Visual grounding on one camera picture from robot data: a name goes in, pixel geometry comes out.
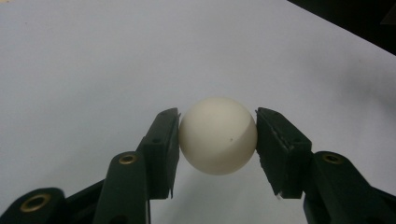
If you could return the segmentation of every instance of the white surface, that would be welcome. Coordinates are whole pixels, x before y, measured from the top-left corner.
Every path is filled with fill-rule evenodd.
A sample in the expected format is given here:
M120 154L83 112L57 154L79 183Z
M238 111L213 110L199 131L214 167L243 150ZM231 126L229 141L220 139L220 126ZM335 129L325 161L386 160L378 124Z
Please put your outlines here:
M210 175L229 175L252 157L257 145L256 123L235 100L209 97L184 115L178 142L196 169Z
M0 5L0 210L67 196L135 150L155 115L223 95L281 112L396 194L396 57L287 1L15 0ZM232 175L180 158L152 223L306 223L254 155Z

